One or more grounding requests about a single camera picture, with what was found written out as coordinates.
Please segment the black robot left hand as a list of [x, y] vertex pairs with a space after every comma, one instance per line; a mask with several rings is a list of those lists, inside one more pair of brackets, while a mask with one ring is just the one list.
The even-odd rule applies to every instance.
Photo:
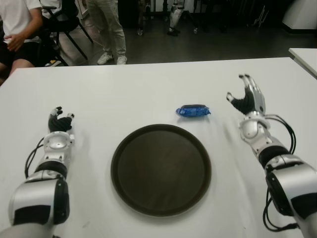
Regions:
[[68, 132], [72, 129], [72, 121], [74, 119], [73, 113], [68, 113], [66, 117], [59, 116], [63, 113], [62, 107], [54, 108], [48, 119], [48, 129], [49, 132], [63, 131]]

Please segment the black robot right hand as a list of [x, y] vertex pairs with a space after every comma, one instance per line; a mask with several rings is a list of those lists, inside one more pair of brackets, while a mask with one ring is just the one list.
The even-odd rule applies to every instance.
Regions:
[[230, 92], [227, 93], [227, 101], [240, 111], [242, 114], [247, 115], [251, 112], [258, 112], [265, 115], [265, 99], [259, 86], [254, 79], [248, 74], [240, 74], [239, 78], [244, 83], [245, 96], [242, 99], [237, 99], [232, 96]]

